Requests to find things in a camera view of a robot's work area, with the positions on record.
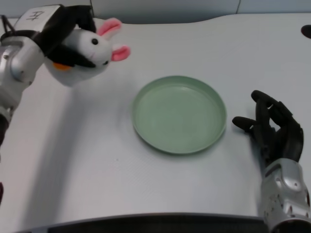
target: white plush toy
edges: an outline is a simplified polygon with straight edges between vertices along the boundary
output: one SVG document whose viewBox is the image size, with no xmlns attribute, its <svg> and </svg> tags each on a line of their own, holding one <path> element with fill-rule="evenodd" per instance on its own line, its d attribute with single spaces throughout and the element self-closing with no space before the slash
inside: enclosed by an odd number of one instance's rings
<svg viewBox="0 0 311 233">
<path fill-rule="evenodd" d="M 75 65 L 69 67 L 47 59 L 45 64 L 50 73 L 63 85 L 73 86 L 103 72 L 111 61 L 122 61 L 130 55 L 126 45 L 113 47 L 110 38 L 121 29 L 121 22 L 116 18 L 108 19 L 97 30 L 97 33 L 75 29 L 64 40 L 63 45 L 78 52 L 96 67 Z"/>
</svg>

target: pink bunny ear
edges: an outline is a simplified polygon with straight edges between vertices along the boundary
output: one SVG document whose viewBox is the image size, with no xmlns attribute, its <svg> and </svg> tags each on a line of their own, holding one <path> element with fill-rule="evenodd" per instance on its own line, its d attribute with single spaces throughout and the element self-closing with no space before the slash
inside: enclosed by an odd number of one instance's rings
<svg viewBox="0 0 311 233">
<path fill-rule="evenodd" d="M 131 54 L 130 47 L 122 45 L 121 47 L 112 51 L 111 60 L 114 62 L 122 61 L 126 59 L 130 54 Z"/>
<path fill-rule="evenodd" d="M 107 19 L 97 30 L 97 34 L 102 35 L 105 39 L 109 40 L 113 35 L 119 32 L 121 24 L 121 21 L 116 18 Z"/>
</svg>

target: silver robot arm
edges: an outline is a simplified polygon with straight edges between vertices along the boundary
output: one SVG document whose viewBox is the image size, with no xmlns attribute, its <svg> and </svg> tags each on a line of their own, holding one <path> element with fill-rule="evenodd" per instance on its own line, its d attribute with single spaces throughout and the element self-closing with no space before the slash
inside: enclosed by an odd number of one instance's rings
<svg viewBox="0 0 311 233">
<path fill-rule="evenodd" d="M 299 159 L 303 130 L 282 102 L 254 91 L 256 120 L 235 117 L 232 122 L 250 134 L 260 147 L 265 165 L 260 212 L 272 233 L 311 232 L 310 198 Z M 270 119 L 280 126 L 270 126 Z"/>
<path fill-rule="evenodd" d="M 299 163 L 281 158 L 266 168 L 261 213 L 271 232 L 310 232 L 310 198 Z"/>
</svg>

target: table surface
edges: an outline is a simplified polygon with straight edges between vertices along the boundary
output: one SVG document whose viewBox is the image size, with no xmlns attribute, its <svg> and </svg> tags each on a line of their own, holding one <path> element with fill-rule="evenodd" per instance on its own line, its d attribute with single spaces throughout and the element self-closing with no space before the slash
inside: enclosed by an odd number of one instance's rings
<svg viewBox="0 0 311 233">
<path fill-rule="evenodd" d="M 142 213 L 257 216 L 257 153 L 231 123 L 255 117 L 255 89 L 281 100 L 304 129 L 300 163 L 311 188 L 311 40 L 300 33 L 306 24 L 311 14 L 125 24 L 114 41 L 132 54 L 100 76 L 69 88 L 42 66 L 1 147 L 0 232 Z M 137 92 L 175 74 L 208 83 L 227 107 L 223 137 L 191 156 L 145 145 L 130 119 Z"/>
</svg>

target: green plate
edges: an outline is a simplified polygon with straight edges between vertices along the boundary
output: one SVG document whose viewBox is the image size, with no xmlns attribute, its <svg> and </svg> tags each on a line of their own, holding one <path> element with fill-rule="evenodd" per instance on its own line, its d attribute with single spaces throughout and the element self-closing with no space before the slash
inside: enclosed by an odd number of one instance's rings
<svg viewBox="0 0 311 233">
<path fill-rule="evenodd" d="M 225 130 L 226 109 L 209 85 L 184 76 L 155 80 L 136 96 L 132 121 L 153 147 L 176 154 L 203 150 Z"/>
</svg>

